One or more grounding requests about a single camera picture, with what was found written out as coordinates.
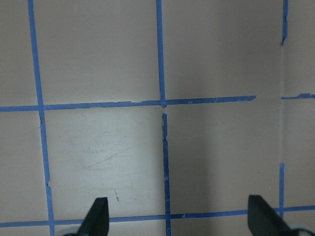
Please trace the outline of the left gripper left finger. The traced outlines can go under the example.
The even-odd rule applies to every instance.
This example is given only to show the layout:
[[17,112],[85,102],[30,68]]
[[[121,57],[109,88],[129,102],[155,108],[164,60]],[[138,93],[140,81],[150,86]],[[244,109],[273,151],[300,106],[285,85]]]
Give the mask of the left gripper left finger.
[[108,233],[108,199],[96,198],[76,234],[78,236],[107,236]]

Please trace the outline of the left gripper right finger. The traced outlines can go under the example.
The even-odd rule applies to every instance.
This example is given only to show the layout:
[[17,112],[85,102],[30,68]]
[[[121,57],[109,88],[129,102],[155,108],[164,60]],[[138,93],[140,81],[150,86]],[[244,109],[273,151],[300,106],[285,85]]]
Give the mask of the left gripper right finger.
[[248,197],[248,228],[253,236],[294,236],[292,230],[260,195]]

